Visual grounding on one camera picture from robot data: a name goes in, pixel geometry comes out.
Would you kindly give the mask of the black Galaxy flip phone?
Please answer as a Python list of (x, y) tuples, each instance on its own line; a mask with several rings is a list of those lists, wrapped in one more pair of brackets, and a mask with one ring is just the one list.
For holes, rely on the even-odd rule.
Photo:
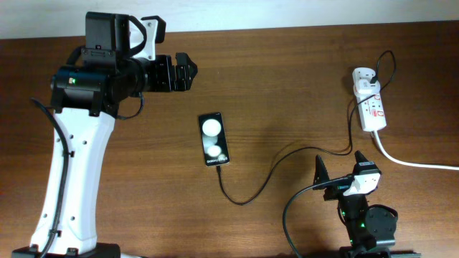
[(202, 139), (204, 164), (207, 167), (220, 166), (230, 162), (227, 139), (221, 113), (198, 116)]

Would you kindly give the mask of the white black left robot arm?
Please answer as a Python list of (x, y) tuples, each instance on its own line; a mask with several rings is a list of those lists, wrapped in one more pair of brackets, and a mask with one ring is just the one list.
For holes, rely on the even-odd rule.
[(29, 245), (13, 257), (122, 256), (96, 232), (101, 168), (120, 103), (187, 91), (198, 72), (186, 53), (156, 54), (165, 32), (159, 16), (86, 14), (85, 44), (52, 77), (50, 104), (41, 106), (54, 128), (47, 192)]

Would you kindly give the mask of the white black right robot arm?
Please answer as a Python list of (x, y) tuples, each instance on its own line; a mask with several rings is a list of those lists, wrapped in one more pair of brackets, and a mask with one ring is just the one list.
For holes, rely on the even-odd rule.
[(337, 201), (341, 222), (351, 245), (340, 248), (342, 257), (390, 257), (395, 245), (398, 213), (384, 205), (368, 205), (367, 196), (376, 191), (382, 172), (364, 155), (355, 152), (350, 174), (331, 179), (320, 156), (316, 156), (314, 190), (323, 190), (325, 201)]

